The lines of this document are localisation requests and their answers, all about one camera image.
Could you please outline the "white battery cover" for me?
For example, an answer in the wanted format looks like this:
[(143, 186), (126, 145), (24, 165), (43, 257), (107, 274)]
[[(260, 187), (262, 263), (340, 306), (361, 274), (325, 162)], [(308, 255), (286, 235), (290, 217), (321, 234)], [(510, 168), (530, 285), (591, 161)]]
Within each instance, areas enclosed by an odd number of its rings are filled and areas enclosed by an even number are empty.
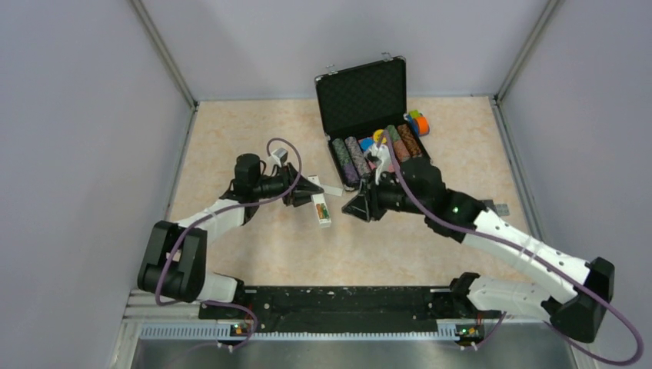
[(342, 197), (344, 194), (344, 190), (342, 188), (337, 188), (329, 185), (322, 185), (322, 188), (324, 189), (324, 193), (331, 195), (331, 196), (336, 196), (336, 197)]

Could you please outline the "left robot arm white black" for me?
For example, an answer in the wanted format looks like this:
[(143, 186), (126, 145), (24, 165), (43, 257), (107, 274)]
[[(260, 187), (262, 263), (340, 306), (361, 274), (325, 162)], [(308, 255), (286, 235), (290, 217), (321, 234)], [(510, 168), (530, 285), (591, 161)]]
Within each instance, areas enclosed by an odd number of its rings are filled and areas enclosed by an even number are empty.
[(280, 162), (271, 175), (263, 172), (258, 155), (237, 157), (228, 190), (211, 206), (177, 222), (153, 226), (137, 277), (138, 289), (173, 301), (217, 301), (227, 317), (245, 311), (247, 298), (239, 280), (207, 270), (207, 248), (224, 233), (247, 224), (261, 204), (276, 198), (299, 207), (323, 194), (319, 185)]

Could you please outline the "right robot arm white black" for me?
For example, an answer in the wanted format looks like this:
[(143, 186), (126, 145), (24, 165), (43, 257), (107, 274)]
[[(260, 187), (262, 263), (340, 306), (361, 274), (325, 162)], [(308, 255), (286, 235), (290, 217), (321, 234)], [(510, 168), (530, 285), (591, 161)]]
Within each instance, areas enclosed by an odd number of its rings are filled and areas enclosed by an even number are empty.
[(611, 302), (615, 267), (605, 258), (586, 261), (565, 254), (508, 224), (482, 201), (447, 188), (441, 171), (426, 158), (412, 158), (396, 172), (373, 171), (343, 213), (379, 221), (387, 211), (432, 213), (436, 234), (485, 251), (528, 276), (526, 284), (466, 273), (452, 281), (451, 307), (462, 316), (476, 311), (529, 315), (565, 336), (592, 343)]

